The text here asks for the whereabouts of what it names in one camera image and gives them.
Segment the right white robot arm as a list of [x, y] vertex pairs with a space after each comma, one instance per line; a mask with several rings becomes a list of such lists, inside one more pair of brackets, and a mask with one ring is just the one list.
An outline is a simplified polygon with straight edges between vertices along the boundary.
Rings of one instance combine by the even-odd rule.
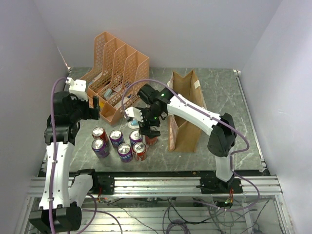
[[139, 131], [142, 135], [149, 138], [160, 136], [160, 131], [152, 130], [151, 127], [160, 125], [159, 119], [165, 118], [162, 114], [171, 114], [190, 122], [209, 136], [207, 148], [215, 156], [216, 162], [217, 179], [214, 185], [219, 192], [227, 192], [232, 187], [231, 179], [234, 177], [230, 153], [235, 145], [237, 133], [234, 131], [233, 117], [228, 113], [219, 115], [209, 112], [170, 88], [159, 92], [145, 84], [137, 95], [149, 105], [139, 108]]

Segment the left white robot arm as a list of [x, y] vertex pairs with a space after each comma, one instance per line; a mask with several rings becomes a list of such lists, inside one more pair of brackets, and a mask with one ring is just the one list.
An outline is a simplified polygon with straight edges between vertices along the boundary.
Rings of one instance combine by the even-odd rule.
[[51, 102], [51, 114], [44, 132], [47, 151], [45, 185], [39, 209], [29, 216], [30, 223], [43, 234], [77, 231], [85, 197], [99, 189], [94, 169], [78, 171], [73, 181], [69, 180], [80, 121], [99, 119], [98, 97], [93, 97], [93, 107], [90, 107], [87, 98], [61, 91], [52, 94]]

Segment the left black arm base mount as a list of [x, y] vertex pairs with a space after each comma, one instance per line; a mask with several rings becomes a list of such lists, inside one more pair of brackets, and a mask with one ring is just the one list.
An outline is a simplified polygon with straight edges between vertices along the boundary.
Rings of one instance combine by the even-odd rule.
[[99, 194], [113, 195], [115, 189], [115, 179], [111, 176], [98, 177]]

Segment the burlap canvas tote bag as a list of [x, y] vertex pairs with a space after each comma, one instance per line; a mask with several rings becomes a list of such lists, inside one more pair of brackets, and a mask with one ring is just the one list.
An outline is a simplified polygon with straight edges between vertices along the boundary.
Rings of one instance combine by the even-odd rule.
[[173, 71], [167, 85], [184, 100], [181, 102], [174, 96], [176, 105], [173, 108], [173, 114], [169, 114], [168, 120], [168, 151], [194, 153], [201, 129], [191, 123], [191, 120], [195, 120], [199, 112], [185, 105], [185, 102], [189, 101], [198, 107], [207, 108], [200, 81], [194, 70], [184, 77]]

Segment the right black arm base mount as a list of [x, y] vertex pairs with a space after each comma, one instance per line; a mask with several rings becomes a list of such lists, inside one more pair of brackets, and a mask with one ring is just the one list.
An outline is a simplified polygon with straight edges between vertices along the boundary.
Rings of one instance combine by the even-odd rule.
[[236, 194], [243, 193], [241, 180], [234, 178], [234, 176], [227, 182], [217, 177], [202, 177], [200, 179], [200, 184], [196, 187], [201, 190], [202, 194], [229, 194], [230, 191]]

